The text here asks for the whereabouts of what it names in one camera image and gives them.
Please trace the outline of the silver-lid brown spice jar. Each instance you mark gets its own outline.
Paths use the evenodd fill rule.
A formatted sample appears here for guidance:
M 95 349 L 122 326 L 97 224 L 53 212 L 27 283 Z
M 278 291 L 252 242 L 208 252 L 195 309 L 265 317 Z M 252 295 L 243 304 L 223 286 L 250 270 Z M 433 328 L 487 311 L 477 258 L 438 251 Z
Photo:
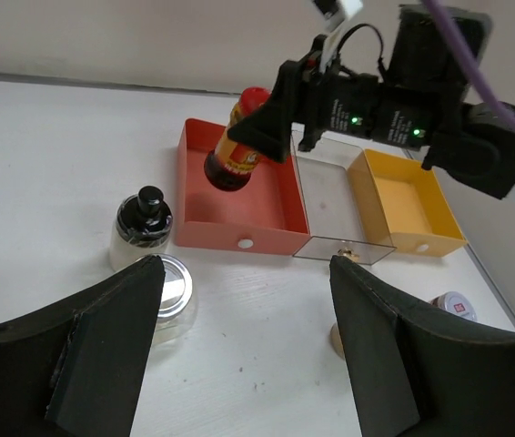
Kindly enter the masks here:
M 456 291 L 449 291 L 429 302 L 431 305 L 463 319 L 477 322 L 477 313 L 470 301 Z

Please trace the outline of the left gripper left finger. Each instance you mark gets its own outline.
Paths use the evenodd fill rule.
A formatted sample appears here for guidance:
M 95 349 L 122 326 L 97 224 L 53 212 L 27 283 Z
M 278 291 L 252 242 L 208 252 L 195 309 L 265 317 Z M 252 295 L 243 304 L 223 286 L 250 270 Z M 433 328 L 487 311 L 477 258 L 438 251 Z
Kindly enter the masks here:
M 127 436 L 166 272 L 146 256 L 0 323 L 0 436 Z

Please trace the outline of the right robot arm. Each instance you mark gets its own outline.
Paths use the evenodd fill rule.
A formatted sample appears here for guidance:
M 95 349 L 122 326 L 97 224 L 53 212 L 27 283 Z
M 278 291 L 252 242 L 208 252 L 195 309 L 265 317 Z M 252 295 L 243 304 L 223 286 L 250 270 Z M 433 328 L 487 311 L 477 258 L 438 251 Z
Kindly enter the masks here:
M 440 168 L 480 193 L 515 200 L 515 106 L 494 96 L 479 69 L 490 18 L 436 1 L 402 5 L 392 55 L 378 61 L 376 75 L 341 62 L 356 30 L 338 25 L 317 36 L 301 59 L 285 62 L 270 97 L 228 137 L 280 163 L 297 123 L 303 151 L 327 131 L 424 150 L 424 169 Z

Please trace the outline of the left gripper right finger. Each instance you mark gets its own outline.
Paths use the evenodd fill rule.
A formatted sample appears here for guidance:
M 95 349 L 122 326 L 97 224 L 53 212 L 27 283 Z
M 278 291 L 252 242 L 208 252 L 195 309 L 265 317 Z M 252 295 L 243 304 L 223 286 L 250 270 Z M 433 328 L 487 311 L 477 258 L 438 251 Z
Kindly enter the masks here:
M 515 332 L 452 315 L 341 256 L 329 270 L 363 435 L 515 436 Z

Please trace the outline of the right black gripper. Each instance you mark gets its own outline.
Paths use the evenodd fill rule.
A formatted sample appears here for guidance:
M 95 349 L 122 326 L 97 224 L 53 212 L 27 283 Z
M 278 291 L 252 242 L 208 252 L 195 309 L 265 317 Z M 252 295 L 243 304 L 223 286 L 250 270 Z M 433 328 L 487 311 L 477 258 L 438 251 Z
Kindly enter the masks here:
M 227 137 L 277 163 L 290 154 L 292 123 L 304 126 L 298 150 L 310 152 L 325 131 L 407 150 L 428 148 L 423 167 L 493 195 L 494 144 L 470 121 L 469 86 L 422 5 L 399 9 L 389 62 L 377 74 L 356 73 L 338 56 L 320 73 L 323 36 L 298 61 L 286 61 L 270 97 L 227 130 Z

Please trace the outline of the red-capped sauce bottle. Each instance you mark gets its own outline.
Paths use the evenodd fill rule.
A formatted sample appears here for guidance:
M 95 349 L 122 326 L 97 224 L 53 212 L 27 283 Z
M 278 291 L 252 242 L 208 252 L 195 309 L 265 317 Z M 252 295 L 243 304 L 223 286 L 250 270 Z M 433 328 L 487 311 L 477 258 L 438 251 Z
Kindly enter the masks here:
M 229 139 L 227 133 L 235 124 L 259 109 L 269 96 L 270 92 L 266 88 L 246 88 L 231 109 L 227 127 L 216 147 L 207 154 L 204 163 L 207 180 L 215 188 L 226 192 L 238 191 L 249 182 L 261 155 L 252 148 Z

